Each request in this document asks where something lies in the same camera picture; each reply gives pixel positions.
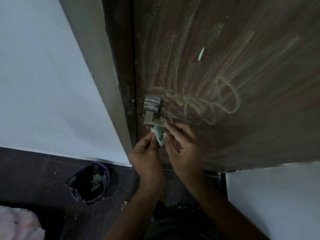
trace person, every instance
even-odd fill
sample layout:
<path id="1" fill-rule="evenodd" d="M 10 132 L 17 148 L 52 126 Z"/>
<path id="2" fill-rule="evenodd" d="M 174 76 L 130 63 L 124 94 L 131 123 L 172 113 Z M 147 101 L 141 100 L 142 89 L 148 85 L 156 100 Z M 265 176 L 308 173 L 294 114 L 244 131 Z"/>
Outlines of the person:
<path id="1" fill-rule="evenodd" d="M 165 177 L 159 144 L 150 132 L 129 154 L 140 177 L 139 188 L 103 240 L 268 239 L 205 180 L 197 137 L 191 128 L 181 123 L 164 126 L 170 132 L 164 133 L 164 139 L 172 167 L 201 208 L 182 204 L 159 207 Z M 181 145 L 179 151 L 175 140 Z M 153 215 L 156 221 L 150 223 Z"/>

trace black garbage bag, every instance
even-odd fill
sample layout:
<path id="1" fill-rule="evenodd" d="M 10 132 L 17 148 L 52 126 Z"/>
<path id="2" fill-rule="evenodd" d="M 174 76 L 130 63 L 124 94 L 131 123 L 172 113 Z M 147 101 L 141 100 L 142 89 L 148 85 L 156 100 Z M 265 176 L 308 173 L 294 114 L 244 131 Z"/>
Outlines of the black garbage bag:
<path id="1" fill-rule="evenodd" d="M 70 177 L 65 185 L 76 201 L 91 205 L 103 197 L 109 183 L 108 168 L 102 163 L 95 162 Z"/>

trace dark tiled floor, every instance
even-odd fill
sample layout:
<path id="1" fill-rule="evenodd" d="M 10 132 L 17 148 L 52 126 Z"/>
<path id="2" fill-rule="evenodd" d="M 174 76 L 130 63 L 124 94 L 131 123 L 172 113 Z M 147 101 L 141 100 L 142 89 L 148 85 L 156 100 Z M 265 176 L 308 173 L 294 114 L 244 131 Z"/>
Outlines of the dark tiled floor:
<path id="1" fill-rule="evenodd" d="M 0 147 L 0 203 L 24 208 L 30 206 L 31 210 L 38 206 L 41 208 L 39 214 L 44 208 L 53 209 L 52 214 L 62 213 L 64 229 L 61 239 L 101 239 L 117 219 L 122 203 L 130 200 L 137 190 L 139 178 L 133 168 L 108 164 L 111 184 L 104 199 L 86 205 L 71 197 L 64 182 L 91 163 Z M 164 165 L 164 169 L 166 205 L 195 203 L 170 165 Z M 220 175 L 208 174 L 207 178 L 221 189 Z"/>

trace hand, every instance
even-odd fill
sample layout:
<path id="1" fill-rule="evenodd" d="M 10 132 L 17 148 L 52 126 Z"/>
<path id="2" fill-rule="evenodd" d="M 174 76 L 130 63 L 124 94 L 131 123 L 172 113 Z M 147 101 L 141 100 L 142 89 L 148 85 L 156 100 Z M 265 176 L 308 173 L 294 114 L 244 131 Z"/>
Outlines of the hand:
<path id="1" fill-rule="evenodd" d="M 162 192 L 165 177 L 158 149 L 159 143 L 150 132 L 135 145 L 128 158 L 140 177 L 140 186 Z"/>
<path id="2" fill-rule="evenodd" d="M 182 149 L 177 151 L 170 136 L 164 133 L 165 148 L 169 155 L 172 167 L 189 191 L 204 184 L 203 166 L 199 157 L 197 137 L 187 124 L 174 123 L 164 126 L 180 143 Z"/>

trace dark clothing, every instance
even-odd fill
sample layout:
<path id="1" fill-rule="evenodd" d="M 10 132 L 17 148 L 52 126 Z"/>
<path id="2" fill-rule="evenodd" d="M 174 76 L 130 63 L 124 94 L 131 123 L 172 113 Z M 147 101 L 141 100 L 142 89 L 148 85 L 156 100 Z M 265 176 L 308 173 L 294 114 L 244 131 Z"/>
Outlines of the dark clothing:
<path id="1" fill-rule="evenodd" d="M 149 225 L 144 240 L 222 239 L 199 206 L 178 203 L 166 208 L 164 203 L 158 202 L 154 219 L 155 222 Z"/>

